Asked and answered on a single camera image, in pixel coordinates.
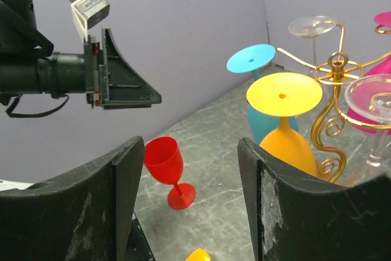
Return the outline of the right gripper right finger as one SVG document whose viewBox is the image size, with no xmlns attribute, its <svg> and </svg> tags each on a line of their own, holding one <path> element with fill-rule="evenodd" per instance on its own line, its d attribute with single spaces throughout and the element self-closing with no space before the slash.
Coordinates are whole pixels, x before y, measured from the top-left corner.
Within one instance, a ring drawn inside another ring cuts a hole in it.
<svg viewBox="0 0 391 261">
<path fill-rule="evenodd" d="M 248 138 L 237 153 L 255 260 L 390 259 L 389 173 L 346 188 Z"/>
</svg>

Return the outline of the clear wine glass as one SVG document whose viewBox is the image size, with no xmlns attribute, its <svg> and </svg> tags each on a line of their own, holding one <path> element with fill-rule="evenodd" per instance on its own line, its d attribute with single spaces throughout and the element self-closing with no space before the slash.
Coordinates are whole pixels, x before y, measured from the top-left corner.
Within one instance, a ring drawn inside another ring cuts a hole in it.
<svg viewBox="0 0 391 261">
<path fill-rule="evenodd" d="M 345 101 L 359 117 L 357 121 L 369 119 L 386 126 L 390 124 L 390 75 L 377 74 L 360 78 L 345 90 Z M 365 168 L 372 172 L 383 171 L 382 153 L 388 131 L 377 130 Z"/>
<path fill-rule="evenodd" d="M 337 19 L 327 15 L 300 17 L 288 26 L 291 35 L 311 40 L 312 64 L 317 65 L 316 38 L 331 31 L 337 25 Z"/>
</svg>

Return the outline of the yellow plastic wine glass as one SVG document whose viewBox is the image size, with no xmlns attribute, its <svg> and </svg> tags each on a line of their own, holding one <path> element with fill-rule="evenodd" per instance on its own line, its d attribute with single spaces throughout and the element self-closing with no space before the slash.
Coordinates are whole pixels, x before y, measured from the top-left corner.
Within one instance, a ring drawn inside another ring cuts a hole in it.
<svg viewBox="0 0 391 261">
<path fill-rule="evenodd" d="M 304 114 L 321 101 L 321 86 L 308 76 L 280 72 L 253 82 L 247 102 L 258 112 L 279 118 L 277 128 L 261 141 L 260 147 L 291 166 L 316 176 L 316 160 L 309 143 L 289 124 L 289 118 Z"/>
</svg>

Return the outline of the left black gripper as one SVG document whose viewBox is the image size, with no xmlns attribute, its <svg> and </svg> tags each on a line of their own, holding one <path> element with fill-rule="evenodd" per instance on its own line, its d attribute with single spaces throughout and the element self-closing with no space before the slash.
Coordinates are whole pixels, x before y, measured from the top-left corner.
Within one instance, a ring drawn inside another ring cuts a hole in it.
<svg viewBox="0 0 391 261">
<path fill-rule="evenodd" d="M 88 36 L 82 54 L 54 52 L 40 58 L 39 91 L 55 99 L 86 94 L 88 104 L 104 109 L 150 108 L 161 103 L 161 95 L 123 58 L 109 28 L 101 31 L 101 45 L 102 49 L 95 37 Z"/>
</svg>

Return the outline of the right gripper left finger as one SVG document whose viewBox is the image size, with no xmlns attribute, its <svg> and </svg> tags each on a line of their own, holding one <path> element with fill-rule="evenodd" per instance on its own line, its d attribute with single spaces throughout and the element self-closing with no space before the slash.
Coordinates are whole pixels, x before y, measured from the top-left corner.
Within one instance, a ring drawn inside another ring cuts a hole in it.
<svg viewBox="0 0 391 261">
<path fill-rule="evenodd" d="M 1 192 L 2 260 L 124 260 L 144 162 L 136 136 L 26 189 Z"/>
</svg>

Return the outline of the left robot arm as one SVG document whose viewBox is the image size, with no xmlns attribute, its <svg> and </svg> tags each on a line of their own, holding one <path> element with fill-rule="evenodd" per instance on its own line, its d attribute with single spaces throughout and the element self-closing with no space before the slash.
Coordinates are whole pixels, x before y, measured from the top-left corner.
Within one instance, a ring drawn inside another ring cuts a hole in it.
<svg viewBox="0 0 391 261">
<path fill-rule="evenodd" d="M 88 30 L 109 13 L 106 0 L 77 0 L 71 4 L 74 24 L 82 40 L 82 54 L 60 53 L 37 30 L 33 0 L 1 0 L 1 104 L 13 118 L 39 118 L 61 109 L 38 114 L 15 113 L 27 94 L 69 98 L 85 94 L 91 107 L 103 109 L 149 108 L 162 102 L 120 54 L 109 28 L 97 40 Z"/>
</svg>

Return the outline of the clear wine glass front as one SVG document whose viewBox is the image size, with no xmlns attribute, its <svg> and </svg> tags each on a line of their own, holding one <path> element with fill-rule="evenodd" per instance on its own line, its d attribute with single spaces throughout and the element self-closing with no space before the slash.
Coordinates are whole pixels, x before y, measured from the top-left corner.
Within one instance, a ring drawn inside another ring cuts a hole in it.
<svg viewBox="0 0 391 261">
<path fill-rule="evenodd" d="M 312 64 L 317 65 L 316 38 L 331 31 L 337 25 L 337 19 L 327 15 L 300 17 L 288 26 L 291 35 L 311 40 Z"/>
</svg>

